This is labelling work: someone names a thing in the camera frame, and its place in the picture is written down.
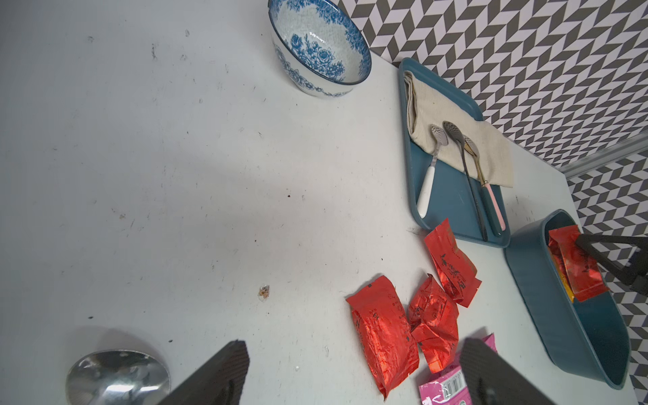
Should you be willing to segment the teal storage box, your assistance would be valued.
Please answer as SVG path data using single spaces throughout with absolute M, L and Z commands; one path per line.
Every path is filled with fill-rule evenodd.
M 629 370 L 628 329 L 609 292 L 570 301 L 548 249 L 550 231 L 575 221 L 563 209 L 511 236 L 507 264 L 552 362 L 562 371 L 624 387 Z

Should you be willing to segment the small red tea bag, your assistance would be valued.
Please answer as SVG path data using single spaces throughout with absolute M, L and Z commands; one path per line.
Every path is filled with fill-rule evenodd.
M 409 303 L 408 320 L 432 374 L 442 372 L 455 359 L 458 314 L 457 304 L 428 274 Z

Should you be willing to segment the pink tea bag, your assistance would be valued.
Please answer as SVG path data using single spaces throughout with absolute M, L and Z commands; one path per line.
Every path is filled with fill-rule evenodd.
M 466 378 L 460 366 L 462 351 L 456 352 L 454 359 L 443 369 L 440 362 L 433 362 L 432 377 L 418 386 L 420 402 L 423 405 L 471 405 L 473 403 L 467 388 Z

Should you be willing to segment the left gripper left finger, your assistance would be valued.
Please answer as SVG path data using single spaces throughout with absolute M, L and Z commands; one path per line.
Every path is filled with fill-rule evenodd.
M 159 405 L 239 404 L 249 365 L 246 342 L 231 341 L 159 402 Z

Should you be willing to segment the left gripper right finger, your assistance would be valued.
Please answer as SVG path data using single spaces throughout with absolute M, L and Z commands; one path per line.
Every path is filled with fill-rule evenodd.
M 472 404 L 554 403 L 481 339 L 465 340 L 460 366 Z

